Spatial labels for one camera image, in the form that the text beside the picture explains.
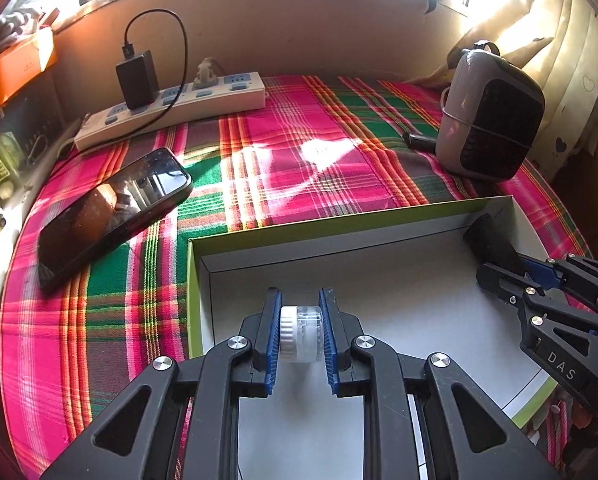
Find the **plaid tablecloth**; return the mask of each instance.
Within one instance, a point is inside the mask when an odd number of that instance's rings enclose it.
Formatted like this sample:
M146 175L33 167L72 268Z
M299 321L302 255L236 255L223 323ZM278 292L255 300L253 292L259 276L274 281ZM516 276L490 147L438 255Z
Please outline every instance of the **plaid tablecloth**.
M201 235L400 206L512 194L548 253L587 253L572 219L525 164L503 185L447 174L409 150L436 135L439 96L407 84L267 78L266 108L138 137L77 159L42 190L19 238L0 314L0 377L12 445L37 478L155 357L186 358L186 243ZM39 231L127 163L169 147L194 179L166 218L93 263L50 299L39 294ZM567 410L549 414L561 462Z

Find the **silver screw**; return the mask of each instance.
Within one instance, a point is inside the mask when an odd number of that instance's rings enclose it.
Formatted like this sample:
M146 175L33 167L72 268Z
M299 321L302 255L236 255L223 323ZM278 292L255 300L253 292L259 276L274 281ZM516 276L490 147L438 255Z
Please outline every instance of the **silver screw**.
M228 346L233 350L239 350L248 344L248 340L242 335L236 335L228 339Z
M433 366L436 366L437 368L445 368L450 364L450 357L448 357L445 354L442 354L441 352L438 352L430 356L430 362Z
M155 370L159 370L162 372L163 370L167 370L172 366L172 359L170 359L167 355L162 355L157 357L153 361L153 367Z
M355 339L355 343L359 348L372 348L375 346L375 339L369 335L360 335Z

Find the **orange box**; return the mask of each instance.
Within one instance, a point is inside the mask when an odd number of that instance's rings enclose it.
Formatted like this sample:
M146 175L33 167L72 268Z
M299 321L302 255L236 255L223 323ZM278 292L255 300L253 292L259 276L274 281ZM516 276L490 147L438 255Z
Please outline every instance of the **orange box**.
M0 53L0 108L56 61L52 29L42 28Z

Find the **phone screen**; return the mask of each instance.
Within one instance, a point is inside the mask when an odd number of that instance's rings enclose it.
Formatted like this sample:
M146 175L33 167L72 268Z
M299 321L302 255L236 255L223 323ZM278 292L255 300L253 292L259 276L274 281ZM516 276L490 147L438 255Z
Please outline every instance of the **phone screen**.
M116 229L120 234L130 229L141 212L189 183L188 173L170 150L160 148L77 199L39 235L41 287L90 252L106 235Z

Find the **black heart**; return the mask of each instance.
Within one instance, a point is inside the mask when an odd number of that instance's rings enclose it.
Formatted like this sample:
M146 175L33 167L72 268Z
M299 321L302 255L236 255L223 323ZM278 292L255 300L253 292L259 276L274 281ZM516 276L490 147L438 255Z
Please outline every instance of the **black heart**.
M563 153L568 148L568 145L562 140L561 137L557 137L554 141L554 149L557 150L557 153Z

